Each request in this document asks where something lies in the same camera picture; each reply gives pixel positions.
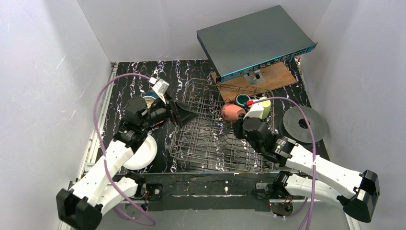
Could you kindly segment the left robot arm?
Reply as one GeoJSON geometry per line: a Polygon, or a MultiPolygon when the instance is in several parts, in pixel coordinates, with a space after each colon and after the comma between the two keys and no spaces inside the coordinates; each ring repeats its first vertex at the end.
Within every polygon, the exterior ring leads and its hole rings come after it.
{"type": "Polygon", "coordinates": [[[139,195],[145,180],[136,171],[147,167],[158,151],[151,127],[166,119],[182,127],[197,117],[188,104],[176,100],[157,99],[148,106],[142,97],[130,99],[103,156],[70,189],[58,192],[59,219],[77,230],[96,229],[106,212],[139,195]]]}

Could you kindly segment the patterned white bowl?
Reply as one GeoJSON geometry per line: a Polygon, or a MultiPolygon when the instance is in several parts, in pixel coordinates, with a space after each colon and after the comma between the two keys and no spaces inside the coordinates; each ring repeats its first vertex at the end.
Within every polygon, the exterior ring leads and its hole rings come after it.
{"type": "Polygon", "coordinates": [[[150,108],[150,107],[152,106],[152,104],[154,103],[154,101],[155,101],[158,97],[157,97],[157,96],[150,96],[150,95],[147,95],[147,96],[143,96],[143,98],[144,98],[144,100],[145,100],[145,102],[146,102],[147,108],[150,108]]]}

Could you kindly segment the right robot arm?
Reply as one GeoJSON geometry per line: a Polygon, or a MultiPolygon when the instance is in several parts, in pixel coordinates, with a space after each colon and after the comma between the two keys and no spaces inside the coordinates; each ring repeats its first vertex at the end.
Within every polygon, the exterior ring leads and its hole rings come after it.
{"type": "Polygon", "coordinates": [[[342,205],[350,217],[370,223],[380,195],[378,175],[341,167],[320,156],[314,156],[294,140],[272,134],[258,118],[238,119],[232,129],[266,160],[299,170],[309,179],[282,171],[273,182],[280,194],[307,196],[342,205]]]}

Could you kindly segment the dark green mug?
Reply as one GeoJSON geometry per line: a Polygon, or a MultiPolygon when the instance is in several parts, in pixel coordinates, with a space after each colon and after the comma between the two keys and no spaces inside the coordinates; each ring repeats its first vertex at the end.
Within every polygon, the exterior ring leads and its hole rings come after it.
{"type": "Polygon", "coordinates": [[[244,107],[249,100],[251,100],[249,95],[240,93],[235,97],[234,103],[240,107],[244,107]]]}

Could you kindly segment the pink mug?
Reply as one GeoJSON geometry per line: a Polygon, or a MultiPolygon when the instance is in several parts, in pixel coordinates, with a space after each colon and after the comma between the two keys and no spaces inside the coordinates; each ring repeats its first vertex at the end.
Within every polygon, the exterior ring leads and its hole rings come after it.
{"type": "Polygon", "coordinates": [[[245,113],[246,111],[244,108],[232,103],[226,103],[221,109],[221,116],[230,122],[237,121],[239,116],[244,115],[245,113]]]}

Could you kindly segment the light green mug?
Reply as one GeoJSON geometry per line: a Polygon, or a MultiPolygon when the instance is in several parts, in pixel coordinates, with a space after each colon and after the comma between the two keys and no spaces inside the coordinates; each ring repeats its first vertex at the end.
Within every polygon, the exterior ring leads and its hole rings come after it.
{"type": "Polygon", "coordinates": [[[263,107],[263,112],[260,116],[261,120],[266,119],[269,116],[270,110],[271,110],[271,100],[265,100],[260,103],[263,107]]]}

